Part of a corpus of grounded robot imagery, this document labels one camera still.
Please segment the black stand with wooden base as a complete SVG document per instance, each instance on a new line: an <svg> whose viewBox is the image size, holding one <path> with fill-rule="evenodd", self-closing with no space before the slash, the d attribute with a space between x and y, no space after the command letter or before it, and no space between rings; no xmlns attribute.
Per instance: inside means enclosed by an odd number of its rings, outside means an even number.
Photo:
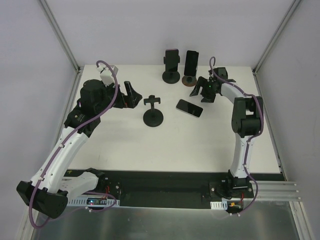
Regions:
<svg viewBox="0 0 320 240"><path fill-rule="evenodd" d="M196 71L185 71L182 77L182 84L187 87L193 87L197 84L197 72Z"/></svg>

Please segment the tall black clamp stand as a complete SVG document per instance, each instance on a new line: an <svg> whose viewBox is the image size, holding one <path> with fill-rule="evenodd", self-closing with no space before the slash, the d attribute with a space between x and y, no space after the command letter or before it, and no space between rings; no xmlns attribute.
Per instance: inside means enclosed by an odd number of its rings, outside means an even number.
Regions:
<svg viewBox="0 0 320 240"><path fill-rule="evenodd" d="M155 108L155 103L160 104L161 98L150 95L143 100L143 103L144 105L150 104L150 109L143 114L143 122L152 128L160 126L164 121L164 115L159 109Z"/></svg>

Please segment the black phone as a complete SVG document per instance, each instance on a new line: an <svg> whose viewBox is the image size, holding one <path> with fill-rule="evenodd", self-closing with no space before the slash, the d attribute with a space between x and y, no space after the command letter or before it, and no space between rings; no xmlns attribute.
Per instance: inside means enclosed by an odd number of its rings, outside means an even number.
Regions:
<svg viewBox="0 0 320 240"><path fill-rule="evenodd" d="M197 51L188 50L186 52L184 75L188 77L195 77L197 74L199 53Z"/></svg>

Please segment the white-edged phone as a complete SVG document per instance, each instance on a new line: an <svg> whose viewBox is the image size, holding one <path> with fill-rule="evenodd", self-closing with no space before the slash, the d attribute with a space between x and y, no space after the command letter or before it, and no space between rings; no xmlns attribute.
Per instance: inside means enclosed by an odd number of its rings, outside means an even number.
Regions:
<svg viewBox="0 0 320 240"><path fill-rule="evenodd" d="M186 114L199 118L203 112L203 108L190 103L186 100L180 99L176 105L176 109Z"/></svg>

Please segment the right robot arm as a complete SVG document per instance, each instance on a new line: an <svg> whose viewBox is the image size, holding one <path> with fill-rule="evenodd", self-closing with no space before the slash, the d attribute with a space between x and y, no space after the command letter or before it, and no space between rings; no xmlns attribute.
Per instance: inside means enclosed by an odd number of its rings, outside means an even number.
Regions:
<svg viewBox="0 0 320 240"><path fill-rule="evenodd" d="M249 188L252 148L264 130L263 99L246 93L235 80L228 79L224 67L211 69L209 78L200 76L190 96L201 95L203 103L213 103L217 94L233 104L231 128L235 133L235 149L226 180L217 185L214 192L219 197L231 199Z"/></svg>

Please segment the purple phone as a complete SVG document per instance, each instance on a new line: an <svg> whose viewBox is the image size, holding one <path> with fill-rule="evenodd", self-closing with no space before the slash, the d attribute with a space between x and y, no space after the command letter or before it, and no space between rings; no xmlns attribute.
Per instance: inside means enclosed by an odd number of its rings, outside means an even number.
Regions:
<svg viewBox="0 0 320 240"><path fill-rule="evenodd" d="M178 64L180 63L179 50L177 48L167 49L165 51L163 62L165 64L166 72L177 72Z"/></svg>

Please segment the black round-base clamp stand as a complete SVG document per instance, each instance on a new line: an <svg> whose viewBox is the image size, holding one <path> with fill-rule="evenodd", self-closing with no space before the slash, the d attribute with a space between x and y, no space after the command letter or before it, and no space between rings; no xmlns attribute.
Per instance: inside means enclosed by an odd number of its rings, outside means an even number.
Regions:
<svg viewBox="0 0 320 240"><path fill-rule="evenodd" d="M178 70L175 72L167 72L165 68L162 74L162 80L167 84L176 84L180 80L180 73Z"/></svg>

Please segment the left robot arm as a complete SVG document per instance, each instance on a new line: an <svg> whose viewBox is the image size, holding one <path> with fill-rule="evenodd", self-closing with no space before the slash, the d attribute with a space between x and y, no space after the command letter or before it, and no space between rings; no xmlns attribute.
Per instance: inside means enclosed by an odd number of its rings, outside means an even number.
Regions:
<svg viewBox="0 0 320 240"><path fill-rule="evenodd" d="M63 183L63 177L77 152L91 137L101 122L101 115L110 108L135 108L142 95L137 93L130 81L124 82L126 93L120 86L105 85L101 80L84 82L80 98L68 114L64 128L52 152L30 181L21 181L17 192L29 207L56 219L65 210L68 201L92 191L99 195L106 193L106 175L97 169L88 168L80 176Z"/></svg>

